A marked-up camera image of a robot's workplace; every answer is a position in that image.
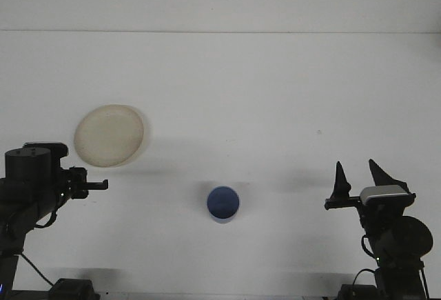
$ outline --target black cable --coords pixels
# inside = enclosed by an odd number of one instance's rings
[[[367,239],[367,235],[364,235],[363,237],[361,237],[361,247],[366,254],[368,254],[371,258],[375,259],[375,255],[373,255],[373,253],[367,249],[366,244],[365,244],[365,239]]]
[[[430,299],[429,289],[427,287],[427,281],[426,281],[426,275],[424,274],[424,268],[421,268],[421,276],[422,276],[422,283],[424,284],[424,291],[426,292],[426,298],[427,298],[427,300],[429,300]]]
[[[358,274],[356,275],[356,277],[353,279],[353,282],[352,282],[352,285],[351,285],[351,295],[353,295],[353,286],[356,284],[356,280],[357,280],[358,276],[360,276],[360,274],[362,272],[365,272],[365,271],[371,272],[371,273],[375,274],[375,271],[373,271],[372,269],[362,269],[362,270],[360,270],[358,272]]]
[[[31,267],[34,268],[35,271],[37,271],[37,274],[39,274],[40,277],[41,277],[42,279],[44,279],[46,283],[48,283],[48,284],[51,285],[51,286],[54,285],[49,279],[47,279],[47,278],[44,276],[44,274],[41,273],[41,271],[40,271],[40,270],[39,270],[39,269],[38,269],[38,268],[37,268],[37,267],[31,262],[31,260],[29,260],[29,259],[28,259],[23,253],[21,253],[20,255],[21,255],[21,257],[23,257],[23,258],[26,260],[26,262],[28,262],[28,263],[30,264]]]

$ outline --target white backdrop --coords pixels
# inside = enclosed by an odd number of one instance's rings
[[[0,0],[0,14],[11,30],[441,30],[441,0]]]
[[[441,31],[441,0],[0,0],[0,30],[2,152],[64,141],[63,165],[84,165],[76,125],[108,103],[153,131],[131,164],[88,166],[108,191],[29,234],[52,280],[92,278],[111,297],[336,294],[375,265],[356,211],[323,203],[337,160],[358,194],[374,158],[418,194],[407,213],[433,232],[441,297],[441,34],[423,34]],[[226,225],[205,208],[219,184],[241,197]],[[15,286],[47,289],[22,262]]]
[[[323,208],[342,161],[357,194],[374,158],[416,191],[432,230],[429,287],[441,295],[441,35],[3,32],[2,150],[64,141],[91,109],[125,103],[152,142],[120,168],[88,167],[110,189],[70,202],[25,251],[50,278],[98,290],[335,294],[361,268],[355,210]],[[71,150],[65,167],[81,165]],[[238,216],[205,197],[234,187]],[[45,288],[19,265],[18,288]]]

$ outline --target blue cup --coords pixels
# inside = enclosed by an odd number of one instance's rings
[[[214,188],[207,198],[208,211],[219,223],[231,221],[237,213],[239,205],[239,196],[228,186]]]

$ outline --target white wall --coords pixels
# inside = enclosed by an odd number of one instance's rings
[[[441,0],[2,0],[0,28],[439,32]]]

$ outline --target paper plate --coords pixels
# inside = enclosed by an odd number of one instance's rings
[[[141,147],[144,124],[131,107],[107,105],[91,111],[75,132],[75,150],[84,162],[97,167],[124,164]]]

